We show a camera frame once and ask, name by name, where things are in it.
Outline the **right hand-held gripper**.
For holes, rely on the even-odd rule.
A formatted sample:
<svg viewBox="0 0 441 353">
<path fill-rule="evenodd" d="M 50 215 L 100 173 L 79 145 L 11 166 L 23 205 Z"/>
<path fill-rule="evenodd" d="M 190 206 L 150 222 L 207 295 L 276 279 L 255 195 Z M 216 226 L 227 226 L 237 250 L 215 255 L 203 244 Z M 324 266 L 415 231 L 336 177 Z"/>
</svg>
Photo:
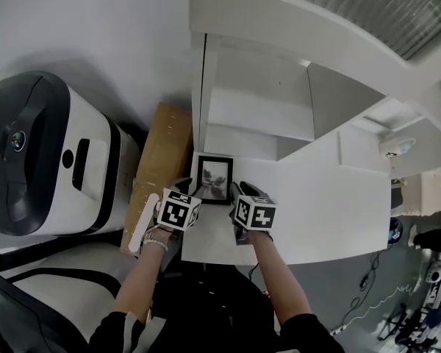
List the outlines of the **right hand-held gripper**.
<svg viewBox="0 0 441 353">
<path fill-rule="evenodd" d="M 238 246 L 251 244 L 249 231 L 272 230 L 277 205 L 266 192 L 241 181 L 240 186 L 236 182 L 230 184 L 229 195 L 233 207 L 229 217 L 234 225 L 234 238 Z"/>
</svg>

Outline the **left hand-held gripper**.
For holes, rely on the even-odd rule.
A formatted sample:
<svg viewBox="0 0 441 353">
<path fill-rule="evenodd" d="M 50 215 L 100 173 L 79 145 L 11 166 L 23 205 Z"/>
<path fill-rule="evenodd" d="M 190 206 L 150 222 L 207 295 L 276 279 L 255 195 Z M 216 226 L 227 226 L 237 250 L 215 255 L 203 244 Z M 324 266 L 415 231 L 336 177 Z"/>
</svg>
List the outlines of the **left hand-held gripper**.
<svg viewBox="0 0 441 353">
<path fill-rule="evenodd" d="M 201 199 L 190 195 L 193 179 L 176 179 L 162 192 L 162 201 L 157 213 L 157 224 L 161 227 L 186 231 L 196 222 L 201 208 Z"/>
</svg>

